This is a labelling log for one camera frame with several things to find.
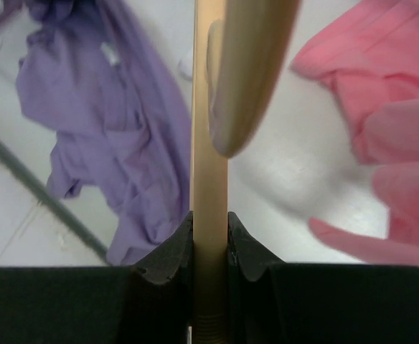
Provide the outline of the pink t shirt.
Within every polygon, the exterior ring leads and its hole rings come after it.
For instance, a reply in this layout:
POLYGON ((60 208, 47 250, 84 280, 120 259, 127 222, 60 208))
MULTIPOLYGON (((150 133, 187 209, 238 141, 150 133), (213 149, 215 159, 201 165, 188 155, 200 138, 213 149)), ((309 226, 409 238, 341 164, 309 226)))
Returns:
POLYGON ((419 1, 361 1, 311 38, 291 68, 336 97, 358 161, 375 164, 386 239, 309 221, 322 243, 373 264, 419 267, 419 1))

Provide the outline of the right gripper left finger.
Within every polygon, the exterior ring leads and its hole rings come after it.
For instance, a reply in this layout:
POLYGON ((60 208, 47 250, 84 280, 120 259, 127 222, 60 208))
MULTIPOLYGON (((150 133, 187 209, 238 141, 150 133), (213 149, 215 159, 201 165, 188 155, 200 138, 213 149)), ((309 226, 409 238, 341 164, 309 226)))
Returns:
POLYGON ((192 219, 132 266, 0 268, 0 343, 186 343, 192 219))

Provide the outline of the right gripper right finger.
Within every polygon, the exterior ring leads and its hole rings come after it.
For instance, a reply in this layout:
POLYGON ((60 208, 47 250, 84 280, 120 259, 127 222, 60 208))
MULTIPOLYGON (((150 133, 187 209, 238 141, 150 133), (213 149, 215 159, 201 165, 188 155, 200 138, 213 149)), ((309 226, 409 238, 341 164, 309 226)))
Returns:
POLYGON ((288 263, 228 215, 231 343, 419 343, 419 268, 288 263))

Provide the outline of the aluminium table frame rail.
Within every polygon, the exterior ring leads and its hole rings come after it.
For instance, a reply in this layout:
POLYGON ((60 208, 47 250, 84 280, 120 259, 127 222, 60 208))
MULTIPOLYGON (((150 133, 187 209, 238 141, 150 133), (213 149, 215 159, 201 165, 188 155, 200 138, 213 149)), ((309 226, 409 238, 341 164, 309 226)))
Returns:
POLYGON ((44 185, 37 177, 0 141, 0 162, 40 201, 44 204, 69 231, 72 232, 83 244, 101 259, 106 260, 106 247, 89 231, 65 206, 52 198, 44 185))

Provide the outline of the purple t shirt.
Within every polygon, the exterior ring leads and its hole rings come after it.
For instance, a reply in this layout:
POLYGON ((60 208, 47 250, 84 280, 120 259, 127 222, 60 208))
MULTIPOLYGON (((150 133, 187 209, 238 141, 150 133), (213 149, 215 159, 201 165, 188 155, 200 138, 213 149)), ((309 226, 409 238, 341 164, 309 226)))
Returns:
POLYGON ((48 189, 97 186, 118 216, 107 251, 133 264, 189 209, 191 122, 174 78, 122 1, 28 1, 17 93, 25 117, 54 130, 48 189))

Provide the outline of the wooden hanger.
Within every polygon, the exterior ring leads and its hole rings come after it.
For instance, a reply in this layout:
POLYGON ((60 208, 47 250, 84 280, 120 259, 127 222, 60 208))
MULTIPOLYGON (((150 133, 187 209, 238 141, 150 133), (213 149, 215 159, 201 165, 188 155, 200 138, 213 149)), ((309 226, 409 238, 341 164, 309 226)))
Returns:
POLYGON ((227 343, 228 161, 258 130, 298 1, 197 1, 192 85, 194 343, 227 343))

